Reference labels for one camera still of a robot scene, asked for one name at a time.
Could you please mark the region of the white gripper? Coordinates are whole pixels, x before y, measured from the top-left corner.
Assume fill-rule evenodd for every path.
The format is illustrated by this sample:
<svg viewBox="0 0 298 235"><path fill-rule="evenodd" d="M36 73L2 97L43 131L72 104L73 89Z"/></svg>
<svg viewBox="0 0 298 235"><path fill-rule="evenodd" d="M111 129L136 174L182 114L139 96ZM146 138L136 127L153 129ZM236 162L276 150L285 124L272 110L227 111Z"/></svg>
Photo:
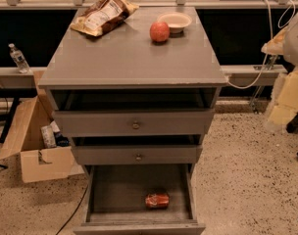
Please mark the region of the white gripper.
<svg viewBox="0 0 298 235"><path fill-rule="evenodd" d="M261 51L269 55L285 54L287 28L283 28ZM265 112L265 128L268 131L281 131L298 114L298 67L289 74L281 73L275 80L272 100Z"/></svg>

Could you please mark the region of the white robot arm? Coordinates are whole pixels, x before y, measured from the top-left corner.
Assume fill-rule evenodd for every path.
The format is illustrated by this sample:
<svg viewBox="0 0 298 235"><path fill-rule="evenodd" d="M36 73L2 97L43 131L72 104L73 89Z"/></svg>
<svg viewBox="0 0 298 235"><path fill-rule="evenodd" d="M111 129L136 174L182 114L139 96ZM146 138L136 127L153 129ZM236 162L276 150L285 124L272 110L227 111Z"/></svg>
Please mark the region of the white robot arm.
<svg viewBox="0 0 298 235"><path fill-rule="evenodd" d="M272 100L266 109L265 127L271 132L283 130L298 114L298 12L261 51L281 55L294 66L289 74L280 74L273 85Z"/></svg>

